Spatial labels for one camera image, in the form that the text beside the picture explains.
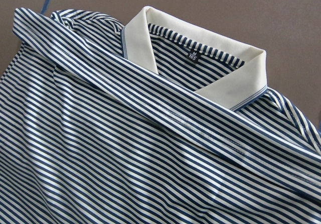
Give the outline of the navy white striped polo shirt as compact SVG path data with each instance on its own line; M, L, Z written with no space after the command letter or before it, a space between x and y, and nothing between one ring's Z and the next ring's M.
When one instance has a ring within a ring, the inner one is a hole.
M14 14L1 223L320 223L320 132L266 53L152 7Z

